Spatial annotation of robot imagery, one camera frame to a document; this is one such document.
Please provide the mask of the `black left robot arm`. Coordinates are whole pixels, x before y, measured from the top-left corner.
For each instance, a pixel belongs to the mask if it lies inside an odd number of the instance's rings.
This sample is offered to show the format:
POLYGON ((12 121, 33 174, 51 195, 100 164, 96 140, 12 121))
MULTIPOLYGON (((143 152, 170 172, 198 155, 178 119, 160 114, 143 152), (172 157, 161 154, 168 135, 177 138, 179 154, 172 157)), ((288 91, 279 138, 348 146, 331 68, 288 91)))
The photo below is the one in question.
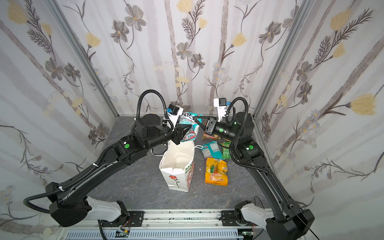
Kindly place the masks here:
POLYGON ((60 184, 48 184, 45 193, 27 197, 23 204, 49 214, 62 227, 76 225, 98 210, 92 206, 93 199, 87 196, 89 192, 113 174, 145 157, 153 148, 168 141, 180 144, 191 127, 172 123, 162 95, 156 90, 146 90, 139 97, 136 121, 129 135, 105 148, 92 165, 76 176, 60 184), (141 116, 142 101, 147 94, 160 98, 163 118, 156 114, 141 116))

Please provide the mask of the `green snack bag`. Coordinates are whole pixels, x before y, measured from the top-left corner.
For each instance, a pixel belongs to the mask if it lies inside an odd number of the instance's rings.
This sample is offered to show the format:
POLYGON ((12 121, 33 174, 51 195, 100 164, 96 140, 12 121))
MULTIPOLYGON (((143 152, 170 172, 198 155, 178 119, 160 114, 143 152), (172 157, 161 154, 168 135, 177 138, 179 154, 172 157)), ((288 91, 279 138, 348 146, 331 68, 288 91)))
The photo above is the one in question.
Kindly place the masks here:
POLYGON ((222 159, 230 159, 230 144, 231 142, 223 142, 221 143, 222 146, 222 159))

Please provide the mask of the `white floral paper bag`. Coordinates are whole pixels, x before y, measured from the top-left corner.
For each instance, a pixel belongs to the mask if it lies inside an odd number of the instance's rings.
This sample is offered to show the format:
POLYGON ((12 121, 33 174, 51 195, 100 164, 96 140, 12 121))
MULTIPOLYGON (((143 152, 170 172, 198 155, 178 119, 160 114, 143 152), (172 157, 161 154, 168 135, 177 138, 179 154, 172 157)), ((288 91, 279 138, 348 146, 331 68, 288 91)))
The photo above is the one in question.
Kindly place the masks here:
POLYGON ((168 142, 168 149, 159 156, 162 158, 159 169, 170 190, 188 192, 193 174, 195 150, 203 146, 195 145, 193 141, 175 144, 168 142))

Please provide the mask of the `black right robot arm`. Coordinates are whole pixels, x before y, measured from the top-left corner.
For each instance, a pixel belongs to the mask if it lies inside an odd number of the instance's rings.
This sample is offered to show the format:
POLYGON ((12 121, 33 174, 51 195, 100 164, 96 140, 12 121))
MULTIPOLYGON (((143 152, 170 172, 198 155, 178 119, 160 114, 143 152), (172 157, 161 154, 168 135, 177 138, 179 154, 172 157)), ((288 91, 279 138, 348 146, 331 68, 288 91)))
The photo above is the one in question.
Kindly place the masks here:
POLYGON ((225 111, 225 118, 195 116, 194 121, 207 135, 217 135, 230 141, 231 160, 246 168, 264 193, 271 209, 259 208, 250 201, 236 205, 234 210, 238 225, 252 223, 264 229, 272 240, 297 240, 311 231, 315 217, 302 207, 285 190, 272 171, 267 158, 252 133, 255 124, 249 105, 243 97, 235 98, 225 111))

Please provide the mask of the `teal snack bag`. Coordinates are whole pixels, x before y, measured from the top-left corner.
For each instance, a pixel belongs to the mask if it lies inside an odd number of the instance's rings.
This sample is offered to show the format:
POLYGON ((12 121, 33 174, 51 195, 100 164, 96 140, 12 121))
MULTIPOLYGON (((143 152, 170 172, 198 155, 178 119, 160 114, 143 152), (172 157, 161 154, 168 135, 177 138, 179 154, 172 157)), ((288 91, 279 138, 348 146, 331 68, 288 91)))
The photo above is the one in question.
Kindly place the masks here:
POLYGON ((211 141, 203 145, 202 153, 205 159, 214 158, 214 159, 222 159, 222 152, 219 148, 219 145, 215 141, 211 141))

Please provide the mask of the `teal mint candy bag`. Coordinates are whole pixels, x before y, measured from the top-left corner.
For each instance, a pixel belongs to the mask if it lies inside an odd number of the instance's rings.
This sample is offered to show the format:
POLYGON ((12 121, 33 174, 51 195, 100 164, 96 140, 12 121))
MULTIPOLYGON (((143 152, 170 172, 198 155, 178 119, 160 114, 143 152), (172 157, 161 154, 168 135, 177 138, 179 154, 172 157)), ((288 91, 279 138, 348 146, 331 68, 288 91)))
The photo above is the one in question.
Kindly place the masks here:
POLYGON ((191 126, 191 128, 187 131, 187 133, 183 137, 182 142, 194 141, 197 138, 197 135, 199 133, 199 124, 196 123, 196 121, 194 120, 194 117, 196 116, 199 116, 199 115, 191 112, 182 113, 179 120, 179 124, 191 126))

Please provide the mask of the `orange yellow snack bag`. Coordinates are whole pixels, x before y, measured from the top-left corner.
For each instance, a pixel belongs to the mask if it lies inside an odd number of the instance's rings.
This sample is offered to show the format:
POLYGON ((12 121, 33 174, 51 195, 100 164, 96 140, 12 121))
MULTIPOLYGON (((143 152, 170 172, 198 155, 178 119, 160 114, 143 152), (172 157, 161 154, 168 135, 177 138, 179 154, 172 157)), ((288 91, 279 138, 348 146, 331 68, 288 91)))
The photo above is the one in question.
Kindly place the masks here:
POLYGON ((228 185, 228 165, 225 161, 215 158, 207 158, 205 183, 217 186, 228 185))

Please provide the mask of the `pink orange candy bag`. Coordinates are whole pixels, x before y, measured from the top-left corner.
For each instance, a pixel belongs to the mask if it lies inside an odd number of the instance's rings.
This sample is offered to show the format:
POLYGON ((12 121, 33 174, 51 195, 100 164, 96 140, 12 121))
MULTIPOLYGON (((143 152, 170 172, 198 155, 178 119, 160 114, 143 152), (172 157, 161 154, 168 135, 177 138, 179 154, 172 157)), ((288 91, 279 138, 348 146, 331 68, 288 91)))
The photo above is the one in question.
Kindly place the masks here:
POLYGON ((218 139, 220 139, 221 137, 218 136, 218 135, 208 135, 206 133, 203 133, 203 136, 202 136, 202 139, 206 139, 206 140, 212 140, 212 141, 216 141, 218 139))

